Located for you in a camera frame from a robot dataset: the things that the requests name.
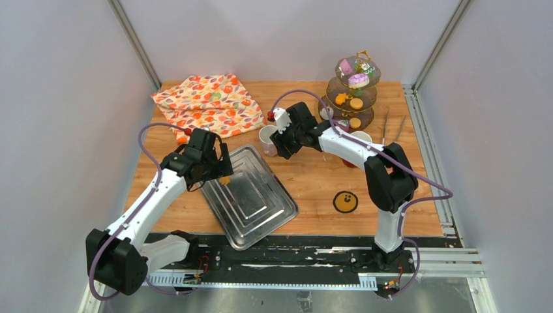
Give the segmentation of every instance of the silver tray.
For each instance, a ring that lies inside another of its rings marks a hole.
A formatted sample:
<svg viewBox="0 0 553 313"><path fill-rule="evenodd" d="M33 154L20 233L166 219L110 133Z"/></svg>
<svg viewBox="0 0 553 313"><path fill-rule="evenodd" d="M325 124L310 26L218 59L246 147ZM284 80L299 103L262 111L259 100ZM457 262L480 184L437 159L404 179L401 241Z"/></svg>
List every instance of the silver tray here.
<svg viewBox="0 0 553 313"><path fill-rule="evenodd" d="M297 204L252 145L230 153L230 183L218 179L200 189L228 241L245 250L297 215Z"/></svg>

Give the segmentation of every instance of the floral cloth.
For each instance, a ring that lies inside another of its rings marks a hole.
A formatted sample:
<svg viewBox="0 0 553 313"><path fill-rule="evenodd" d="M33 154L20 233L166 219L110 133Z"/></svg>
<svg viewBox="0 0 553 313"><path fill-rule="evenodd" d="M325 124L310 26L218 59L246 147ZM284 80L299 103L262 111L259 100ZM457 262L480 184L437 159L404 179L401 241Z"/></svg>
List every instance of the floral cloth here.
<svg viewBox="0 0 553 313"><path fill-rule="evenodd" d="M178 86L152 94L152 98L169 124L209 127L221 138L267 124L258 103L234 74L191 76ZM172 130L178 144L188 142L183 131Z"/></svg>

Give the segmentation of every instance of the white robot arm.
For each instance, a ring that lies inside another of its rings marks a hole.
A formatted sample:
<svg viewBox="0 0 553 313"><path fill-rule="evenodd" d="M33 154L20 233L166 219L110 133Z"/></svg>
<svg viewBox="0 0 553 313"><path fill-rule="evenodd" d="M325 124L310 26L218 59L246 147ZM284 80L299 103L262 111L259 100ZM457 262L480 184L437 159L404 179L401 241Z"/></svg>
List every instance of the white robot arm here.
<svg viewBox="0 0 553 313"><path fill-rule="evenodd" d="M317 124L303 102L287 110L275 108L273 117L278 131L271 135L271 140L279 156L288 159L300 148L312 147L336 155L365 172L369 195L379 209L374 250L381 252L384 263L401 253L403 240L399 234L403 229L398 228L403 227L400 223L402 208L413 198L418 182L373 150L383 151L410 169L403 149L395 143L383 146L359 138L353 142L347 139L351 135L340 128L332 128L329 121ZM385 168L392 168L392 173L388 174Z"/></svg>
<svg viewBox="0 0 553 313"><path fill-rule="evenodd" d="M220 157L215 151L216 140L220 142ZM218 135L195 128L188 144L181 145L164 158L151 186L144 190L127 212L106 230L94 229L87 236L89 274L95 280L130 295L138 290L149 273L172 262L185 260L191 245L198 244L195 236L174 231L151 244L144 243L146 237L169 205L194 184L232 173L226 144Z"/></svg>

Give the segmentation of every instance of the round coaster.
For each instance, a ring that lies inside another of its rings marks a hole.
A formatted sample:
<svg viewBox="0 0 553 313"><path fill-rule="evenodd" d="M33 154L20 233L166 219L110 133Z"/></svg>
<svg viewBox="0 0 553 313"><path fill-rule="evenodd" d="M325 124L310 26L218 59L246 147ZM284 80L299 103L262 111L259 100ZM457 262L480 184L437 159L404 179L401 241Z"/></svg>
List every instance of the round coaster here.
<svg viewBox="0 0 553 313"><path fill-rule="evenodd" d="M357 129L361 126L361 120L354 117L353 119L350 119L350 127Z"/></svg>
<svg viewBox="0 0 553 313"><path fill-rule="evenodd" d="M340 213L351 213L355 211L359 204L359 198L349 191L340 191L332 201L336 211Z"/></svg>
<svg viewBox="0 0 553 313"><path fill-rule="evenodd" d="M353 98L350 100L350 106L352 109L359 110L363 107L363 101L360 98Z"/></svg>

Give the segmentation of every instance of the macaron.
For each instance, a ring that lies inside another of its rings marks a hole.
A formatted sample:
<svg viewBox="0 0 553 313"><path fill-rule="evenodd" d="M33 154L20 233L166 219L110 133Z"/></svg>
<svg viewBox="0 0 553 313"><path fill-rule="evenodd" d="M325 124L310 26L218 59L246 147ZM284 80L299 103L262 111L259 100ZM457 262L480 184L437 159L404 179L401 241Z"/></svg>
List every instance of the macaron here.
<svg viewBox="0 0 553 313"><path fill-rule="evenodd" d="M358 129L359 127L361 127L361 120L356 117L350 119L350 127L353 129Z"/></svg>
<svg viewBox="0 0 553 313"><path fill-rule="evenodd" d="M352 109L359 110L363 107L363 101L360 98L353 98L350 100L350 106Z"/></svg>

